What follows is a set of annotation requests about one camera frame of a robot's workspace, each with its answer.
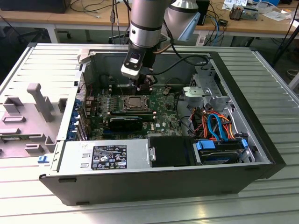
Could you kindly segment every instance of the metal bracket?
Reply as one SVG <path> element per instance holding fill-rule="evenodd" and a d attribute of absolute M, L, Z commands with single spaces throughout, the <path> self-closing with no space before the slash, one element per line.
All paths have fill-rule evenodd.
<path fill-rule="evenodd" d="M 149 147 L 149 161 L 156 161 L 156 153 L 154 147 Z"/>

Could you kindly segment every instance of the side panel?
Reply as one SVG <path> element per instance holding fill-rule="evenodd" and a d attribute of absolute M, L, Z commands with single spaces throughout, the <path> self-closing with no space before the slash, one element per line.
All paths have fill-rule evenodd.
<path fill-rule="evenodd" d="M 257 138 L 259 144 L 263 148 L 263 151 L 266 153 L 268 159 L 273 162 L 275 165 L 273 169 L 268 173 L 261 176 L 261 178 L 269 178 L 273 176 L 275 173 L 280 171 L 283 167 L 285 167 L 285 161 L 279 154 L 278 150 L 276 149 L 274 143 L 272 142 L 269 135 L 266 133 L 264 127 L 262 126 L 261 122 L 257 118 L 256 114 L 252 110 L 251 106 L 249 105 L 248 101 L 244 97 L 242 91 L 238 87 L 237 83 L 235 82 L 234 78 L 230 74 L 228 68 L 222 61 L 221 57 L 217 52 L 211 53 L 212 59 L 215 62 L 216 69 L 219 70 L 221 76 L 225 80 L 224 85 L 227 86 L 229 91 L 232 93 L 237 105 L 241 109 L 243 116 L 245 117 L 246 121 L 248 122 L 254 136 Z"/>
<path fill-rule="evenodd" d="M 146 201 L 236 194 L 273 165 L 202 170 L 40 176 L 40 181 L 66 205 Z"/>

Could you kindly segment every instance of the gray plastic part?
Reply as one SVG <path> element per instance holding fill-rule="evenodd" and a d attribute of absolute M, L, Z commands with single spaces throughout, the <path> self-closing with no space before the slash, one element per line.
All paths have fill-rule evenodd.
<path fill-rule="evenodd" d="M 60 98 L 58 101 L 58 107 L 61 113 L 64 112 L 66 107 L 67 98 Z"/>
<path fill-rule="evenodd" d="M 20 123 L 4 123 L 2 119 L 4 117 L 11 117 L 7 111 L 4 112 L 3 117 L 0 119 L 0 129 L 8 128 L 19 128 L 21 135 L 36 135 L 44 134 L 46 137 L 50 137 L 53 141 L 56 140 L 63 113 L 60 112 L 58 104 L 52 104 L 54 110 L 51 112 L 54 117 L 52 122 L 46 122 L 41 113 L 36 110 L 35 103 L 24 103 L 24 106 L 19 106 L 18 110 L 20 114 L 26 118 L 25 122 Z M 1 136 L 0 138 L 10 138 L 6 135 Z M 5 144 L 0 142 L 0 148 L 3 150 L 3 153 L 0 154 L 0 158 L 4 157 L 27 157 L 27 156 L 40 156 L 43 153 L 28 154 L 24 148 L 26 144 L 41 144 L 44 148 L 43 153 L 51 153 L 48 150 L 48 147 L 45 145 L 45 141 L 36 141 L 33 142 L 30 140 L 17 140 L 11 138 L 11 140 L 6 140 Z"/>
<path fill-rule="evenodd" d="M 43 147 L 40 144 L 26 144 L 25 150 L 28 153 L 42 153 Z"/>
<path fill-rule="evenodd" d="M 19 134 L 21 131 L 19 128 L 2 128 L 0 134 Z"/>
<path fill-rule="evenodd" d="M 46 107 L 48 108 L 48 110 L 52 111 L 54 109 L 52 103 L 50 102 L 49 98 L 48 97 L 43 97 L 44 101 L 45 101 L 45 104 L 46 104 Z M 38 105 L 35 104 L 36 106 L 36 109 L 38 112 L 41 112 L 41 110 L 38 108 Z"/>
<path fill-rule="evenodd" d="M 14 104 L 16 106 L 23 106 L 24 104 L 20 101 L 18 97 L 8 97 L 4 104 Z"/>
<path fill-rule="evenodd" d="M 53 143 L 52 139 L 48 136 L 45 141 L 45 146 L 47 147 L 50 153 L 53 153 L 55 151 L 56 143 Z"/>
<path fill-rule="evenodd" d="M 17 107 L 23 106 L 23 104 L 18 97 L 8 97 L 5 100 L 3 106 L 9 114 L 13 115 L 16 113 L 20 113 Z"/>
<path fill-rule="evenodd" d="M 9 114 L 20 113 L 18 108 L 14 104 L 3 104 L 4 108 Z"/>
<path fill-rule="evenodd" d="M 5 124 L 24 123 L 26 121 L 24 116 L 6 116 L 3 117 L 2 122 Z"/>
<path fill-rule="evenodd" d="M 27 88 L 27 92 L 33 96 L 45 121 L 51 122 L 53 120 L 53 116 L 49 110 L 49 105 L 46 104 L 43 95 L 41 93 L 41 85 L 39 83 L 30 83 Z"/>
<path fill-rule="evenodd" d="M 30 141 L 45 141 L 46 140 L 46 136 L 44 134 L 38 134 L 39 136 L 32 136 L 32 137 L 29 137 Z"/>

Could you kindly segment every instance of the computer case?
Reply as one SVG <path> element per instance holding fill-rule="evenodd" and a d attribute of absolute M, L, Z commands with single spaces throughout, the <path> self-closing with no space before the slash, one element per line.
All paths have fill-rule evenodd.
<path fill-rule="evenodd" d="M 206 13 L 209 8 L 210 0 L 196 0 L 198 5 L 198 12 L 200 13 L 200 18 L 197 25 L 202 26 L 206 20 Z"/>
<path fill-rule="evenodd" d="M 71 0 L 0 0 L 2 11 L 65 13 Z"/>

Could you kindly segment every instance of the wooden tabletop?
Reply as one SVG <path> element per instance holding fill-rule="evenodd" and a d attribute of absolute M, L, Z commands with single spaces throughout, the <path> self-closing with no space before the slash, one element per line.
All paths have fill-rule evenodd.
<path fill-rule="evenodd" d="M 247 32 L 247 33 L 269 33 L 269 34 L 286 34 L 290 27 L 290 20 L 282 20 L 282 21 L 275 21 L 270 19 L 262 14 L 259 14 L 257 21 L 256 20 L 240 20 L 235 21 L 229 18 L 228 10 L 223 10 L 223 2 L 224 0 L 211 0 L 213 8 L 215 12 L 220 16 L 221 19 L 228 21 L 228 26 L 226 31 L 230 32 Z M 290 10 L 295 10 L 298 4 L 297 1 L 292 1 L 290 5 L 287 4 L 279 4 L 278 7 L 289 8 Z M 210 18 L 206 19 L 206 22 L 203 26 L 197 26 L 197 29 L 203 30 L 214 30 L 214 25 L 211 22 Z M 294 27 L 291 28 L 290 33 L 293 33 L 295 30 Z"/>
<path fill-rule="evenodd" d="M 95 4 L 101 2 L 100 0 L 83 0 L 84 6 L 89 4 Z M 228 21 L 227 30 L 228 32 L 251 32 L 251 33 L 269 33 L 269 34 L 285 34 L 289 28 L 289 20 L 275 21 L 263 15 L 259 15 L 258 21 L 240 20 L 234 21 L 229 19 L 229 11 L 222 10 L 222 3 L 224 0 L 211 0 L 210 1 L 215 9 L 215 12 L 220 18 Z M 293 1 L 291 5 L 279 4 L 280 8 L 297 6 L 297 1 Z M 103 3 L 95 6 L 90 6 L 88 10 L 95 10 L 111 4 L 111 0 L 105 0 Z M 83 11 L 81 1 L 73 4 L 73 8 L 78 11 Z M 51 24 L 72 24 L 72 25 L 102 25 L 110 26 L 110 13 L 111 6 L 99 10 L 99 13 L 83 13 L 76 12 L 68 8 L 65 14 L 54 14 L 54 13 L 34 13 L 34 12 L 9 12 L 0 11 L 0 15 L 3 16 L 7 21 L 13 22 L 34 22 L 34 23 L 51 23 Z M 127 8 L 124 3 L 117 4 L 118 16 L 120 26 L 128 25 Z M 100 18 L 90 16 L 89 14 L 99 15 Z M 205 25 L 197 26 L 197 30 L 214 30 L 214 25 L 210 18 L 206 19 Z"/>

